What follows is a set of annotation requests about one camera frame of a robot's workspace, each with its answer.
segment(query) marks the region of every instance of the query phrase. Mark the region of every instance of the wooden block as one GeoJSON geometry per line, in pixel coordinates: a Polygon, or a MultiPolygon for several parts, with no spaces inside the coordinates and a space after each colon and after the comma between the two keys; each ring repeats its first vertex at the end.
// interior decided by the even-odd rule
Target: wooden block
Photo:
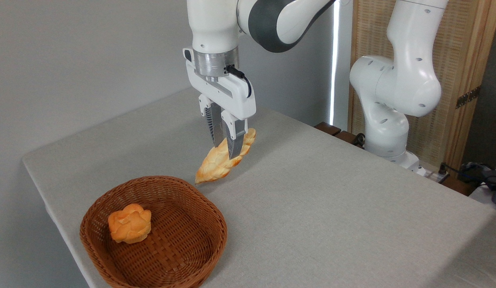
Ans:
{"type": "Polygon", "coordinates": [[[459,192],[465,196],[470,196],[470,194],[476,189],[474,186],[462,182],[452,175],[447,177],[443,183],[443,186],[451,188],[452,190],[459,192]]]}
{"type": "Polygon", "coordinates": [[[328,133],[329,135],[332,135],[332,136],[335,136],[337,135],[338,133],[341,132],[341,129],[340,128],[336,128],[335,126],[332,126],[326,122],[321,122],[317,125],[314,126],[314,128],[316,129],[319,129],[323,132],[326,132],[328,133]]]}
{"type": "Polygon", "coordinates": [[[335,137],[337,137],[340,140],[344,140],[347,143],[351,143],[351,144],[353,144],[354,140],[356,139],[356,135],[349,133],[347,131],[342,131],[341,133],[338,133],[337,135],[335,135],[335,137]]]}

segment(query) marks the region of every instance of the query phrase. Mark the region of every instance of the metal hinge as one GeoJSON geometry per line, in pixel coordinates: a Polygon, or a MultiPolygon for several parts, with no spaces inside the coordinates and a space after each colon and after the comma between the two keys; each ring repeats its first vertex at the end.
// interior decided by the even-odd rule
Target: metal hinge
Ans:
{"type": "Polygon", "coordinates": [[[456,109],[467,104],[468,102],[471,102],[471,100],[477,98],[479,93],[480,93],[480,86],[464,94],[463,96],[459,97],[458,102],[456,103],[456,109]]]}

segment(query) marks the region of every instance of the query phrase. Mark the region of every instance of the light strip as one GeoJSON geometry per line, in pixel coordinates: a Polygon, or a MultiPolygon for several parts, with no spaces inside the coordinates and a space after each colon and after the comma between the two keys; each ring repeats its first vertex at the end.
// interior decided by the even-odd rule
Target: light strip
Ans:
{"type": "Polygon", "coordinates": [[[335,111],[335,76],[337,72],[337,60],[339,58],[339,22],[340,22],[340,1],[333,3],[333,51],[331,61],[331,100],[330,100],[330,125],[333,125],[335,111]]]}

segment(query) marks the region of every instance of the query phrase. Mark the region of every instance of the braided bread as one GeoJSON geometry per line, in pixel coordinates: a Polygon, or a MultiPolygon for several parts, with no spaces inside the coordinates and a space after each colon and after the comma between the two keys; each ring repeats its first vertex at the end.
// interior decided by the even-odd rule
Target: braided bread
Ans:
{"type": "Polygon", "coordinates": [[[255,142],[255,129],[248,129],[248,133],[244,135],[243,147],[239,156],[229,159],[228,145],[226,138],[217,147],[213,147],[203,160],[202,166],[196,172],[195,184],[204,182],[213,182],[221,179],[230,173],[230,170],[237,166],[246,155],[253,142],[255,142]]]}

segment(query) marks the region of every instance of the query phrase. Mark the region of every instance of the white wall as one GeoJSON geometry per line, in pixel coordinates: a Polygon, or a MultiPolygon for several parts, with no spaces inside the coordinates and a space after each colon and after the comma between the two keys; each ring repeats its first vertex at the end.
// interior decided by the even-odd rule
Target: white wall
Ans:
{"type": "MultiPolygon", "coordinates": [[[[185,4],[0,0],[0,288],[86,286],[21,157],[189,87],[185,4]]],[[[327,120],[330,15],[285,54],[242,39],[258,104],[327,120]]]]}

